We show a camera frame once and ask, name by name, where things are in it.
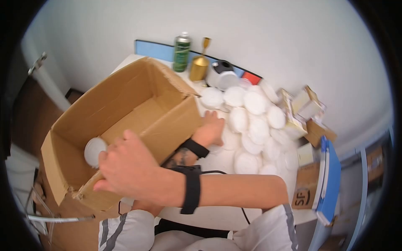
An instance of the gold cylinder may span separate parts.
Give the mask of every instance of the gold cylinder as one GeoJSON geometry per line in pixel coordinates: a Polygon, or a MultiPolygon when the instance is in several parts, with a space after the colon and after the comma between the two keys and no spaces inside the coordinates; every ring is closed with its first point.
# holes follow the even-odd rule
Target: gold cylinder
{"type": "Polygon", "coordinates": [[[191,62],[190,80],[198,81],[205,79],[208,66],[209,60],[206,57],[202,55],[193,57],[193,61],[191,62]]]}

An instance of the white appliance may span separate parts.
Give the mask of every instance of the white appliance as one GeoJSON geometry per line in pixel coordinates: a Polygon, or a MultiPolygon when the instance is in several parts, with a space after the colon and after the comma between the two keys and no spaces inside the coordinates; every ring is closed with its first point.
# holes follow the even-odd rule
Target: white appliance
{"type": "Polygon", "coordinates": [[[239,83],[239,77],[234,73],[233,66],[225,60],[213,62],[205,80],[209,86],[221,91],[239,83]]]}

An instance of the black wrist strap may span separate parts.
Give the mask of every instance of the black wrist strap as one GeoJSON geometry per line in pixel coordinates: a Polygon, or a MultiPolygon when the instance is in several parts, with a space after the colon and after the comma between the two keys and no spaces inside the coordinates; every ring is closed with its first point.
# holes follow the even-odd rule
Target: black wrist strap
{"type": "Polygon", "coordinates": [[[184,197],[184,202],[181,214],[193,214],[195,209],[198,207],[200,201],[201,184],[201,166],[185,166],[178,165],[177,167],[171,168],[174,171],[181,172],[186,175],[186,195],[184,197]]]}
{"type": "Polygon", "coordinates": [[[198,144],[191,138],[187,139],[180,147],[185,147],[192,151],[198,158],[205,158],[209,154],[209,150],[198,144]]]}

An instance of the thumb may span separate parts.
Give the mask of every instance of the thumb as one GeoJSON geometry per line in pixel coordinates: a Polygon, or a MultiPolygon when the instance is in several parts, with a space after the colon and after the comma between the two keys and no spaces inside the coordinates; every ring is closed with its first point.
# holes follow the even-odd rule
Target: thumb
{"type": "Polygon", "coordinates": [[[114,192],[114,189],[107,180],[98,180],[94,185],[94,191],[114,192]]]}

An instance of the white sleeve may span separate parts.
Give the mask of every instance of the white sleeve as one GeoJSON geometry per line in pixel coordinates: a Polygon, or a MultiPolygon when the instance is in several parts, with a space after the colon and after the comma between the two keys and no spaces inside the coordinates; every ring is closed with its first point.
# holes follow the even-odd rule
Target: white sleeve
{"type": "Polygon", "coordinates": [[[144,210],[133,210],[99,223],[99,251],[149,251],[154,244],[155,217],[144,210]]]}
{"type": "Polygon", "coordinates": [[[293,213],[289,204],[276,206],[233,234],[236,245],[247,251],[298,249],[293,213]]]}

